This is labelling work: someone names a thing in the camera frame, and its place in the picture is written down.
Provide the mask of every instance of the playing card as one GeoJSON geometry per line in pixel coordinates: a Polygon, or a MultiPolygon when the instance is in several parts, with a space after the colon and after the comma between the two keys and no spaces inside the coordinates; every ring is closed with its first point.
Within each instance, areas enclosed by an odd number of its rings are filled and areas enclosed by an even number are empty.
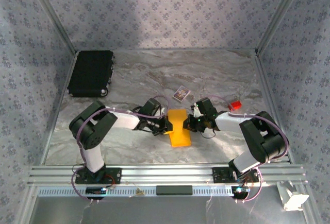
{"type": "Polygon", "coordinates": [[[176,100],[182,102],[187,95],[190,93],[190,90],[185,88],[184,86],[181,86],[173,95],[173,98],[176,100]]]}

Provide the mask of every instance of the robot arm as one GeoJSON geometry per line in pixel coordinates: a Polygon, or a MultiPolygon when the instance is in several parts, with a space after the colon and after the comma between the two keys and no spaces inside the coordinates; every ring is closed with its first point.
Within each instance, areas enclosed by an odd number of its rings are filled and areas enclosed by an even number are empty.
{"type": "Polygon", "coordinates": [[[209,98],[197,101],[191,109],[194,110],[194,114],[190,114],[184,121],[185,129],[204,132],[206,128],[209,128],[243,134],[249,150],[229,162],[229,167],[235,171],[238,178],[285,150],[285,141],[279,131],[261,120],[267,119],[275,124],[267,112],[259,112],[252,115],[252,118],[251,115],[237,117],[225,111],[218,113],[209,98]]]}
{"type": "MultiPolygon", "coordinates": [[[[75,117],[69,125],[73,136],[77,138],[78,131],[83,123],[95,112],[105,108],[100,101],[96,101],[87,107],[79,116],[75,117]]],[[[86,162],[87,169],[92,174],[95,174],[105,167],[101,155],[100,143],[112,127],[130,130],[144,130],[145,128],[149,128],[153,135],[165,134],[172,131],[172,124],[166,116],[157,119],[148,118],[157,116],[161,111],[160,103],[151,98],[143,107],[136,107],[130,111],[131,114],[113,109],[113,111],[101,112],[93,118],[93,121],[90,120],[87,122],[79,135],[82,145],[80,149],[81,156],[86,162]]]]}

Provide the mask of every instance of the red object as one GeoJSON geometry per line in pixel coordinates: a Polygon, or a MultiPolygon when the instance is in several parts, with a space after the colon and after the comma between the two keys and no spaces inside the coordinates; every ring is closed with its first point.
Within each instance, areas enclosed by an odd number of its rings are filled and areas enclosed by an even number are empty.
{"type": "Polygon", "coordinates": [[[240,109],[242,107],[242,103],[240,101],[236,101],[236,102],[233,102],[233,103],[230,103],[232,104],[232,106],[234,107],[234,109],[240,109]]]}

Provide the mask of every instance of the floral wallpaper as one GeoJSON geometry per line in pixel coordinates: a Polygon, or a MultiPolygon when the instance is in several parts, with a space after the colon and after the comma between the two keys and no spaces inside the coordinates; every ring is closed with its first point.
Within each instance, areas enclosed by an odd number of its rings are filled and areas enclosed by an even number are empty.
{"type": "Polygon", "coordinates": [[[0,223],[13,223],[72,57],[38,0],[0,0],[0,223]]]}
{"type": "Polygon", "coordinates": [[[76,49],[255,48],[279,0],[50,0],[76,49]]]}
{"type": "Polygon", "coordinates": [[[261,55],[324,223],[330,223],[330,0],[294,0],[261,55]]]}

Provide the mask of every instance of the patterned wallpaper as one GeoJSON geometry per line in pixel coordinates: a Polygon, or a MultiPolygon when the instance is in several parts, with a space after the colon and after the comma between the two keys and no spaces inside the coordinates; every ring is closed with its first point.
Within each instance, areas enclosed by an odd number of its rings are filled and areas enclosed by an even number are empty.
{"type": "Polygon", "coordinates": [[[76,49],[255,48],[279,0],[50,0],[76,49]]]}
{"type": "Polygon", "coordinates": [[[294,0],[263,66],[321,217],[330,223],[330,0],[294,0]]]}
{"type": "Polygon", "coordinates": [[[0,0],[0,54],[0,223],[13,223],[72,57],[37,0],[0,0]]]}

